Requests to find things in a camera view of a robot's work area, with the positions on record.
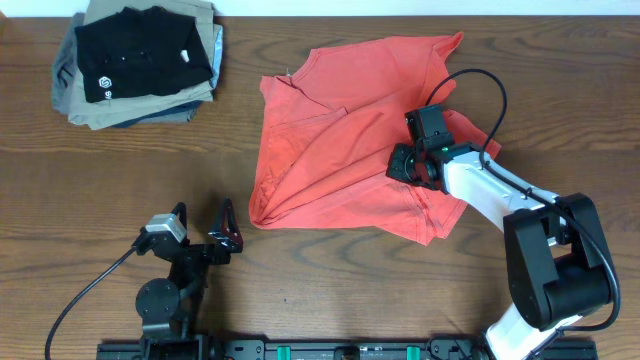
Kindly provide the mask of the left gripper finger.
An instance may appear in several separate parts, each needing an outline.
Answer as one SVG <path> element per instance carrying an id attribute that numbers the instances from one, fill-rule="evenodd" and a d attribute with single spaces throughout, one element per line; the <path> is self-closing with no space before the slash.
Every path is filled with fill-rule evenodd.
<path id="1" fill-rule="evenodd" d="M 232 200 L 225 197 L 216 219 L 208 232 L 216 244 L 229 253 L 241 253 L 244 240 L 238 227 Z"/>
<path id="2" fill-rule="evenodd" d="M 171 211 L 173 215 L 173 227 L 177 229 L 181 227 L 183 230 L 187 229 L 187 210 L 186 205 L 183 202 L 178 202 Z"/>

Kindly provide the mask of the red-orange t-shirt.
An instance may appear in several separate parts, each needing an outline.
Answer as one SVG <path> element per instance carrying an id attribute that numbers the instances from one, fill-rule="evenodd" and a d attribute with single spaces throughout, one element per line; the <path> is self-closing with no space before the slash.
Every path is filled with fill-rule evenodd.
<path id="1" fill-rule="evenodd" d="M 291 75 L 266 76 L 251 223 L 260 229 L 377 227 L 420 244 L 444 238 L 463 201 L 389 178 L 405 115 L 455 89 L 453 35 L 394 36 L 314 49 Z"/>

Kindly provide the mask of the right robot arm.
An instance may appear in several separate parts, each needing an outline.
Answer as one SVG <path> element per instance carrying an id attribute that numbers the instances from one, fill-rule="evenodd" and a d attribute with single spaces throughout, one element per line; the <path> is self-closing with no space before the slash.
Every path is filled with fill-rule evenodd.
<path id="1" fill-rule="evenodd" d="M 406 113 L 412 139 L 394 147 L 388 177 L 439 191 L 480 212 L 504 235 L 512 303 L 482 337 L 455 338 L 445 348 L 460 359 L 579 359 L 589 344 L 565 345 L 578 320 L 611 305 L 620 310 L 620 285 L 597 210 L 587 196 L 540 190 L 495 164 L 486 149 L 456 142 L 438 105 Z"/>

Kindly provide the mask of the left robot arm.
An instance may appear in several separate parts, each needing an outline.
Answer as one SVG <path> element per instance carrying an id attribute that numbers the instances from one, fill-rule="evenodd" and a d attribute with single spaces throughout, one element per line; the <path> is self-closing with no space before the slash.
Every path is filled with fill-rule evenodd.
<path id="1" fill-rule="evenodd" d="M 226 197 L 208 235 L 211 243 L 192 244 L 187 237 L 186 205 L 178 203 L 158 214 L 140 230 L 132 248 L 142 256 L 152 252 L 170 263 L 169 275 L 144 284 L 136 295 L 142 319 L 144 359 L 222 359 L 218 341 L 197 334 L 194 324 L 207 287 L 211 266 L 227 265 L 243 250 L 233 203 Z"/>

